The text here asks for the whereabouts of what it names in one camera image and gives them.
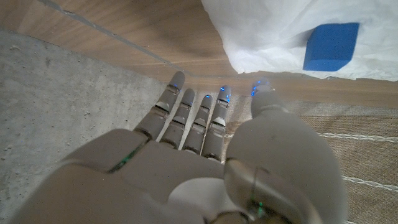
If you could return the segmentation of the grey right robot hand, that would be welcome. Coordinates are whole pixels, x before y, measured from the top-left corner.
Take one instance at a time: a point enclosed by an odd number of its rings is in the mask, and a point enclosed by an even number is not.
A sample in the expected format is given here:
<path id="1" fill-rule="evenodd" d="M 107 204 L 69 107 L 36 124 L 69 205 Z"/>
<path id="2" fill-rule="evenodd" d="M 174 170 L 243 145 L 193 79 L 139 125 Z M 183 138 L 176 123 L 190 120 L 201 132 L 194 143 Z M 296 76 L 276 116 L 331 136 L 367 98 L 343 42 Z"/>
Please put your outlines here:
<path id="1" fill-rule="evenodd" d="M 224 143 L 231 89 L 205 96 L 177 72 L 133 129 L 76 149 L 11 223 L 343 223 L 346 190 L 329 145 L 288 112 L 265 78 L 252 118 Z"/>

